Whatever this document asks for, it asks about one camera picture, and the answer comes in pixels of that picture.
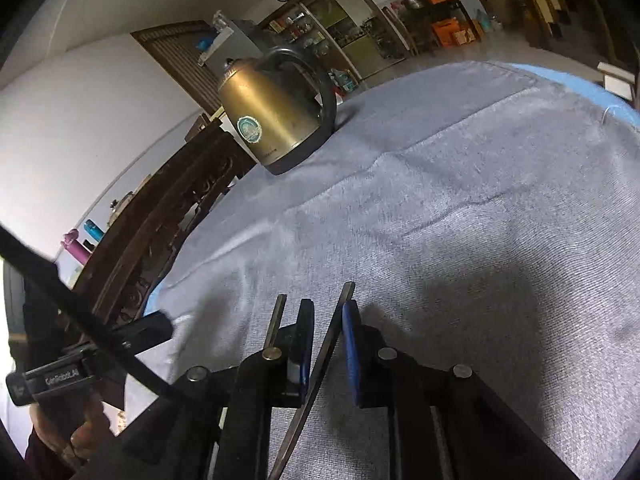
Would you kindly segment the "person's left hand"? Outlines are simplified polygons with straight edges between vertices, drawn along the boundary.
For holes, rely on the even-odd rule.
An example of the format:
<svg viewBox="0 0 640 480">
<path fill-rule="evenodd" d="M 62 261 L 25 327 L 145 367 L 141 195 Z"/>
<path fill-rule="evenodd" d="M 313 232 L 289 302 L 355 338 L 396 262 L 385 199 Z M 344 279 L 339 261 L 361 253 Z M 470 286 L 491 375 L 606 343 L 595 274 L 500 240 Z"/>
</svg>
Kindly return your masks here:
<svg viewBox="0 0 640 480">
<path fill-rule="evenodd" d="M 74 466 L 78 460 L 88 460 L 101 444 L 114 438 L 111 422 L 104 413 L 102 399 L 97 393 L 91 393 L 88 397 L 84 407 L 85 421 L 70 437 L 62 437 L 58 433 L 55 424 L 38 404 L 32 404 L 29 416 L 35 435 L 67 466 Z"/>
</svg>

